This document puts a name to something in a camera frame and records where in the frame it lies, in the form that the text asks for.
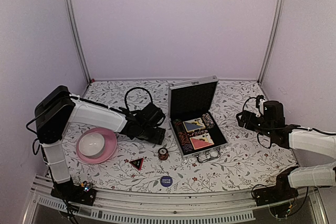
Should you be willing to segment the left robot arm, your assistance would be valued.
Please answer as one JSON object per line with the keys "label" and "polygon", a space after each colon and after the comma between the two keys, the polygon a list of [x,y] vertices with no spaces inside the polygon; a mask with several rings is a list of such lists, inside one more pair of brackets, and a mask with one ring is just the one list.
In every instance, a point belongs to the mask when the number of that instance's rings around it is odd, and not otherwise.
{"label": "left robot arm", "polygon": [[35,116],[26,129],[39,140],[45,163],[50,169],[58,192],[67,200],[78,195],[65,160],[62,140],[71,123],[101,127],[127,136],[129,139],[161,145],[166,130],[161,127],[165,114],[151,100],[141,110],[130,110],[127,104],[117,109],[90,101],[58,86],[35,108]]}

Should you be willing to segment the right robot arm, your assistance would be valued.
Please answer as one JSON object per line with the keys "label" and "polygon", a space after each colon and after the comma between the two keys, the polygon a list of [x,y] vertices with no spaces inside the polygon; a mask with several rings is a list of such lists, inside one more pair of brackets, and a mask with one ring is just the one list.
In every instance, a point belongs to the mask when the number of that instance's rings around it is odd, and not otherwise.
{"label": "right robot arm", "polygon": [[[257,113],[242,108],[236,114],[240,127],[270,138],[271,145],[310,151],[335,160],[335,133],[286,124],[282,103],[266,101],[261,95],[255,97],[255,100]],[[271,196],[276,201],[282,201],[291,194],[292,188],[334,186],[335,161],[311,167],[291,167],[277,176]]]}

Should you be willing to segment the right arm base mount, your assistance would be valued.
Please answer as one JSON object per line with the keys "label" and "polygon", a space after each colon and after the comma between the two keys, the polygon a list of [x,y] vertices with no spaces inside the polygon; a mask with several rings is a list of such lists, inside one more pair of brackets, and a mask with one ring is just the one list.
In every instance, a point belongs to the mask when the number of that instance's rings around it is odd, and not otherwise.
{"label": "right arm base mount", "polygon": [[259,188],[253,188],[251,190],[251,196],[257,206],[293,199],[298,195],[298,190],[290,187],[286,174],[278,175],[274,186],[259,185]]}

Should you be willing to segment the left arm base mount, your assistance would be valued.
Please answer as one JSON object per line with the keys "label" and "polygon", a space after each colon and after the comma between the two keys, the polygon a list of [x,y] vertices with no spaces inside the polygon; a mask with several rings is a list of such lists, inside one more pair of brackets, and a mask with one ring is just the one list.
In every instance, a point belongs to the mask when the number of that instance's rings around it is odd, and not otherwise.
{"label": "left arm base mount", "polygon": [[91,183],[75,185],[72,180],[65,183],[54,183],[51,195],[55,198],[82,205],[93,206],[97,191]]}

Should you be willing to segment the blue peach chip stack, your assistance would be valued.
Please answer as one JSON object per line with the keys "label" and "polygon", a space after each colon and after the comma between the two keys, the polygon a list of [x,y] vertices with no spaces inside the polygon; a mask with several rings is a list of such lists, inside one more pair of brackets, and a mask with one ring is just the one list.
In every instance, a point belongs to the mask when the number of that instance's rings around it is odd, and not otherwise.
{"label": "blue peach chip stack", "polygon": [[204,113],[202,115],[202,120],[206,126],[207,129],[212,129],[215,127],[215,122],[213,121],[212,117],[209,113]]}

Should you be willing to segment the short chip stack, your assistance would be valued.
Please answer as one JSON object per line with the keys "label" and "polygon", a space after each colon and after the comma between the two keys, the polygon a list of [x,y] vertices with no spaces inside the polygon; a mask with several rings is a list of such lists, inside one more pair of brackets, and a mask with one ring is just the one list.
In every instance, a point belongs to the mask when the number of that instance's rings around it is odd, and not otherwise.
{"label": "short chip stack", "polygon": [[158,150],[158,158],[161,161],[167,160],[169,157],[169,152],[165,147],[162,147]]}

